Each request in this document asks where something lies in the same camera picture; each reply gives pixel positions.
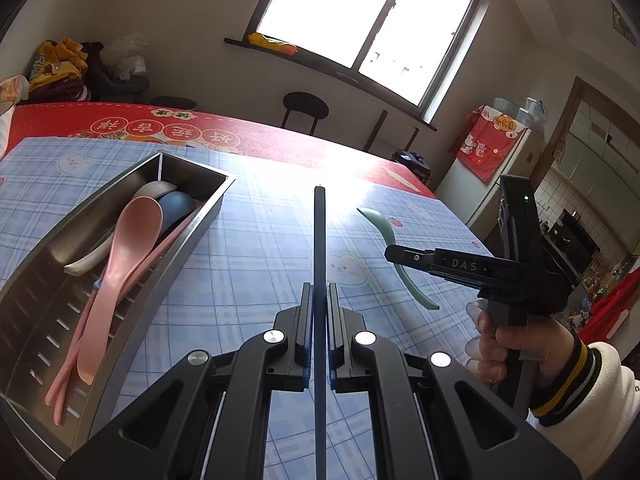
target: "window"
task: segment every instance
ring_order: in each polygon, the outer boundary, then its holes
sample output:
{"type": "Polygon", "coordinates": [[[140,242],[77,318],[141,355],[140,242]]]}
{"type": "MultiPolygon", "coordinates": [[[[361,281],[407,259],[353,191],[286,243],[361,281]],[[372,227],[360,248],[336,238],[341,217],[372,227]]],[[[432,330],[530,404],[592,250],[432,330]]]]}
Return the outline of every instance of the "window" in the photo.
{"type": "Polygon", "coordinates": [[[291,59],[419,116],[479,0],[260,0],[246,34],[299,47],[291,59]]]}

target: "hand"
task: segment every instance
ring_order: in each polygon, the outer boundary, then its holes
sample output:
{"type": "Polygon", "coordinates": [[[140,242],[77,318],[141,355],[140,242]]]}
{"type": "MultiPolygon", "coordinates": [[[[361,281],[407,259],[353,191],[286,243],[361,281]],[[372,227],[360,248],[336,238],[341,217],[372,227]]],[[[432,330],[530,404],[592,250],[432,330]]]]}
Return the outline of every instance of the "hand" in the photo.
{"type": "Polygon", "coordinates": [[[530,348],[534,340],[536,346],[545,348],[547,358],[540,361],[536,386],[549,386],[560,374],[574,350],[574,336],[557,321],[533,326],[501,326],[494,331],[491,317],[480,310],[475,303],[467,307],[469,316],[474,320],[480,336],[466,344],[465,351],[471,357],[466,367],[471,373],[485,383],[502,381],[507,375],[504,364],[508,351],[522,350],[526,344],[530,348]]]}

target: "pink chopstick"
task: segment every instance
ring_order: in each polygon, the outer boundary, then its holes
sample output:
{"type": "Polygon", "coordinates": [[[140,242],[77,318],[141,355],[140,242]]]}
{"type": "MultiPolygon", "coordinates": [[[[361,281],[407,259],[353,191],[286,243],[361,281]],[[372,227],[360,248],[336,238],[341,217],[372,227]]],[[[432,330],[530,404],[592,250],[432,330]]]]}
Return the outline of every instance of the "pink chopstick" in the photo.
{"type": "MultiPolygon", "coordinates": [[[[122,291],[120,292],[120,297],[118,298],[118,303],[122,301],[122,299],[129,293],[129,291],[136,285],[140,277],[160,259],[160,257],[169,249],[171,244],[173,244],[176,238],[184,231],[187,225],[190,224],[193,217],[200,210],[200,207],[196,208],[187,218],[185,218],[179,225],[176,227],[171,234],[169,234],[162,242],[158,244],[158,246],[147,256],[143,262],[138,266],[136,270],[133,271],[132,275],[126,281],[125,285],[122,287],[122,291]]],[[[69,384],[69,376],[71,375],[71,370],[73,366],[78,361],[78,353],[80,351],[80,339],[82,337],[82,332],[84,332],[84,326],[86,325],[86,320],[89,317],[89,311],[94,304],[95,297],[97,295],[97,291],[94,290],[89,297],[89,300],[86,303],[82,314],[80,315],[80,319],[78,320],[78,325],[76,326],[76,330],[74,332],[73,339],[71,340],[71,345],[69,345],[69,350],[67,351],[65,362],[63,363],[60,371],[56,375],[56,378],[53,379],[49,391],[45,396],[45,404],[50,406],[53,397],[56,397],[56,404],[53,410],[53,422],[59,426],[62,421],[62,411],[65,403],[66,390],[69,384]]]]}

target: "sleeve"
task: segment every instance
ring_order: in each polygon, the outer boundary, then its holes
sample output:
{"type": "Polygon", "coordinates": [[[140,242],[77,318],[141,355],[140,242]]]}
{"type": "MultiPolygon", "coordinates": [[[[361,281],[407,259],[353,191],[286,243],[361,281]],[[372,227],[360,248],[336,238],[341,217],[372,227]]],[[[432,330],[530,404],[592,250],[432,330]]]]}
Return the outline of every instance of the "sleeve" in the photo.
{"type": "Polygon", "coordinates": [[[592,476],[616,449],[640,408],[640,381],[620,364],[613,346],[585,346],[574,336],[574,352],[558,378],[531,399],[533,425],[571,458],[582,477],[592,476]]]}

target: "metal tray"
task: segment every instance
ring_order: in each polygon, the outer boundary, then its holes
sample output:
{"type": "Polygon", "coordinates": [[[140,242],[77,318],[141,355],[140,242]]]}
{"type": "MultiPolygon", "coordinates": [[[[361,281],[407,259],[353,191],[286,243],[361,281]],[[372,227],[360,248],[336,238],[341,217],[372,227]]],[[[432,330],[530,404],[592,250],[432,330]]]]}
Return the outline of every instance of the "metal tray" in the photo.
{"type": "Polygon", "coordinates": [[[142,160],[102,186],[60,221],[31,251],[0,291],[0,415],[42,472],[55,478],[62,461],[111,418],[140,343],[191,251],[220,212],[234,178],[224,171],[167,153],[142,160]],[[76,370],[69,379],[60,426],[44,397],[100,267],[69,276],[63,267],[87,254],[110,232],[133,194],[165,180],[204,203],[187,228],[122,300],[94,384],[76,370]]]}

